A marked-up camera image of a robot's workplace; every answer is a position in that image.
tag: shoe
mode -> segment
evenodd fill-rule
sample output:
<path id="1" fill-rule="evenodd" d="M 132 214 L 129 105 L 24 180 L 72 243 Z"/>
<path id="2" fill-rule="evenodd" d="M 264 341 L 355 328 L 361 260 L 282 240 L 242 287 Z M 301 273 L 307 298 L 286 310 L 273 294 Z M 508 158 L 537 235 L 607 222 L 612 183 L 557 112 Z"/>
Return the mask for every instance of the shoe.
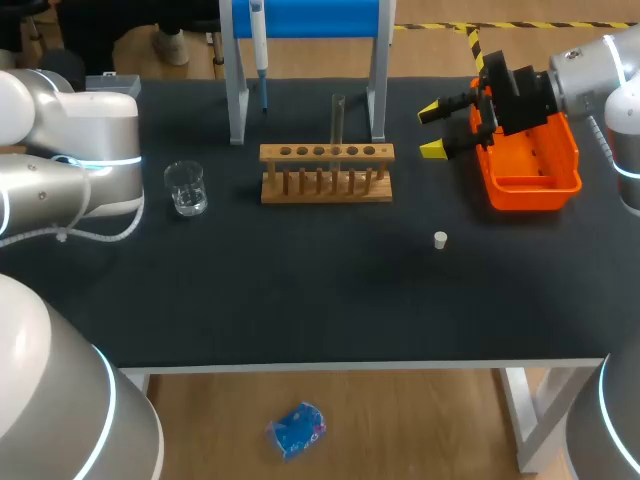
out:
<path id="1" fill-rule="evenodd" d="M 162 30 L 153 32 L 151 44 L 160 60 L 177 67 L 189 61 L 189 51 L 182 30 L 177 35 L 167 35 Z"/>
<path id="2" fill-rule="evenodd" d="M 16 68 L 16 57 L 9 50 L 0 50 L 0 70 L 13 70 Z"/>

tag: small white bottle cap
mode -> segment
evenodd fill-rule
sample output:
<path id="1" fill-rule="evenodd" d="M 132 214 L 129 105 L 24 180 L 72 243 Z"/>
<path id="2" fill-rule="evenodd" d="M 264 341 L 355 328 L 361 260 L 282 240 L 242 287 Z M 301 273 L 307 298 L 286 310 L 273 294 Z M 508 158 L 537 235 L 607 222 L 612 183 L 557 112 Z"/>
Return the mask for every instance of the small white bottle cap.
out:
<path id="1" fill-rule="evenodd" d="M 444 244 L 447 243 L 447 234 L 444 232 L 436 232 L 433 235 L 433 244 L 438 250 L 444 248 Z"/>

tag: blue object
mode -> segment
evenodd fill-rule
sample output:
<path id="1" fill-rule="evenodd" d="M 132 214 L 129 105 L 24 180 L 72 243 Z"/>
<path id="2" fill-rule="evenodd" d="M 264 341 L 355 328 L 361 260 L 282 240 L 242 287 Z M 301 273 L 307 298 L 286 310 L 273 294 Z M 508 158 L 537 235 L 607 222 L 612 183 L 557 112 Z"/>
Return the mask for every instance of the blue object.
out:
<path id="1" fill-rule="evenodd" d="M 318 441 L 326 430 L 320 410 L 303 402 L 280 421 L 271 422 L 267 427 L 267 434 L 282 457 L 290 460 Z"/>
<path id="2" fill-rule="evenodd" d="M 267 37 L 377 37 L 378 8 L 378 0 L 266 0 Z M 233 33 L 251 38 L 249 0 L 233 0 Z"/>

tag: hazard tape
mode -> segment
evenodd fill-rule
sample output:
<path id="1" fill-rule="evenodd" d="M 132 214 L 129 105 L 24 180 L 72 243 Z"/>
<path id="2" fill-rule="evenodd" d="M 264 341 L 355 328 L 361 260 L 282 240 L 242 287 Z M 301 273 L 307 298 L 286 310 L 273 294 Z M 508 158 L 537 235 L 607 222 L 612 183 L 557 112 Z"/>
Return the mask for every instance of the hazard tape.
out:
<path id="1" fill-rule="evenodd" d="M 476 69 L 478 73 L 481 73 L 484 68 L 484 57 L 482 55 L 482 49 L 480 48 L 479 30 L 477 28 L 467 27 L 466 32 L 467 38 L 469 39 L 469 47 L 471 47 L 471 53 L 476 62 Z"/>
<path id="2" fill-rule="evenodd" d="M 440 23 L 401 23 L 395 30 L 443 30 L 466 31 L 467 28 L 629 28 L 638 22 L 440 22 Z"/>

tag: white table frame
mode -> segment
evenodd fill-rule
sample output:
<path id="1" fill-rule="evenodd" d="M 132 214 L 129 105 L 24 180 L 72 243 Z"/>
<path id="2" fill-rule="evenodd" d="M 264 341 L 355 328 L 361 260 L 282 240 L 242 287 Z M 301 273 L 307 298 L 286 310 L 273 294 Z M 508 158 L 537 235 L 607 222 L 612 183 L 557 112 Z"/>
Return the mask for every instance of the white table frame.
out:
<path id="1" fill-rule="evenodd" d="M 197 367 L 124 368 L 122 372 L 145 394 L 150 375 L 241 372 L 300 372 L 349 370 L 500 370 L 513 426 L 518 466 L 536 474 L 564 448 L 566 416 L 576 395 L 601 358 L 565 360 L 482 360 L 417 362 L 281 363 L 255 365 L 207 365 Z M 531 394 L 525 368 L 548 368 L 535 394 Z"/>

